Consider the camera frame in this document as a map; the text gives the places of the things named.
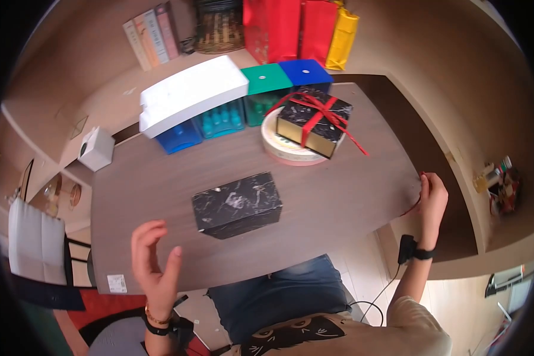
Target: white box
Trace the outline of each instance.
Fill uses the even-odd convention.
[[[141,92],[140,131],[148,138],[247,95],[249,80],[228,56],[176,73]]]
[[[114,147],[115,139],[107,131],[95,127],[83,137],[77,160],[96,172],[111,163]]]

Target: green box lid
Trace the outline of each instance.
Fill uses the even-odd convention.
[[[241,71],[249,79],[247,95],[266,93],[293,86],[285,71],[277,63],[244,68]]]

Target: red gift bag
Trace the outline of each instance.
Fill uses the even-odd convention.
[[[260,63],[297,59],[301,0],[244,0],[245,48]]]
[[[303,7],[302,43],[299,57],[314,59],[323,68],[333,40],[338,5],[333,2],[307,0]]]

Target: jeans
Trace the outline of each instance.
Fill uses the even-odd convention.
[[[268,276],[209,289],[234,345],[279,322],[315,313],[350,312],[340,273],[328,255]]]

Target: black wristband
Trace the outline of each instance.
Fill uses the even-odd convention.
[[[416,248],[413,250],[413,257],[415,257],[418,260],[429,260],[432,259],[435,256],[435,249],[431,251],[427,251],[424,249]]]
[[[143,319],[144,324],[146,325],[146,329],[148,329],[148,331],[150,331],[151,333],[153,333],[153,334],[155,334],[155,335],[166,336],[166,335],[168,335],[168,333],[170,332],[170,324],[169,324],[169,326],[168,326],[167,328],[165,328],[165,329],[155,328],[154,326],[152,326],[152,325],[149,323],[149,320],[148,320],[148,318],[146,317],[146,313],[142,313],[141,318]]]

